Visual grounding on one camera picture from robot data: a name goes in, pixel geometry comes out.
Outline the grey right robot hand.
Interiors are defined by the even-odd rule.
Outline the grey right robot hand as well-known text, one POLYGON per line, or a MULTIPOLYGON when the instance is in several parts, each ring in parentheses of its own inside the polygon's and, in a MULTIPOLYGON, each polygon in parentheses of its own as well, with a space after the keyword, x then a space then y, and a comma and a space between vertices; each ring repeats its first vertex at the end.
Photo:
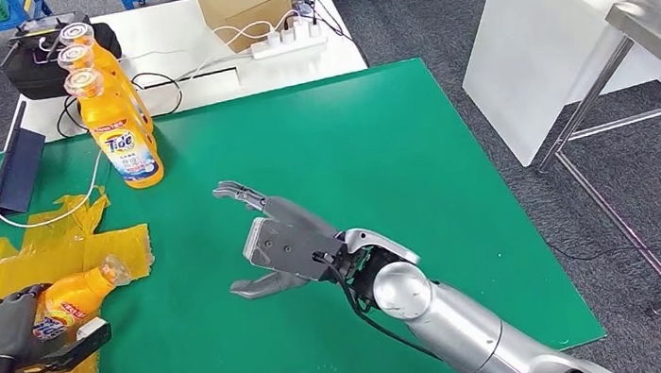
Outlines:
POLYGON ((268 273, 256 280, 236 280, 229 287, 234 295, 252 300, 328 280, 328 266, 314 254, 335 255, 341 249, 334 226, 291 200, 263 195, 240 182, 222 180, 212 194, 240 200, 262 214, 251 224, 243 255, 268 273))

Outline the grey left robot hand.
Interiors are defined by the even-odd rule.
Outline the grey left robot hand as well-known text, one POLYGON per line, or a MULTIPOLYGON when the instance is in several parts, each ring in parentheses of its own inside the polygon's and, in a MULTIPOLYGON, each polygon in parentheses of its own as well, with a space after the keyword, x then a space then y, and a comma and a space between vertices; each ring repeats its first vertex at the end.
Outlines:
POLYGON ((37 283, 0 298, 0 373, 16 373, 30 363, 39 298, 50 286, 37 283))

